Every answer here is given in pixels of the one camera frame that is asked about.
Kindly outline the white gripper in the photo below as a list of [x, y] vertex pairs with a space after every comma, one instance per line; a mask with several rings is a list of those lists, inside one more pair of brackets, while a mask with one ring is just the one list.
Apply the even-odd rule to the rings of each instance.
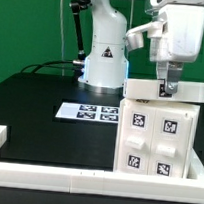
[[165, 81], [166, 94], [174, 94], [182, 76], [183, 63], [192, 63], [199, 55], [204, 7], [167, 4], [159, 10], [157, 20], [163, 23], [163, 30], [160, 38], [150, 41], [150, 60], [157, 62], [156, 77]]

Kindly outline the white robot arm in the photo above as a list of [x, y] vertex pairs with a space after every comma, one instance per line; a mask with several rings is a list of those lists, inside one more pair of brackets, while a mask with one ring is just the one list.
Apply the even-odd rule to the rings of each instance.
[[82, 86], [113, 93], [127, 81], [127, 50], [150, 41], [149, 56], [163, 82], [162, 90], [177, 93], [186, 62], [199, 55], [204, 32], [204, 0], [146, 0], [151, 21], [132, 29], [126, 18], [113, 9], [110, 0], [72, 0], [78, 57], [84, 64], [79, 76]]

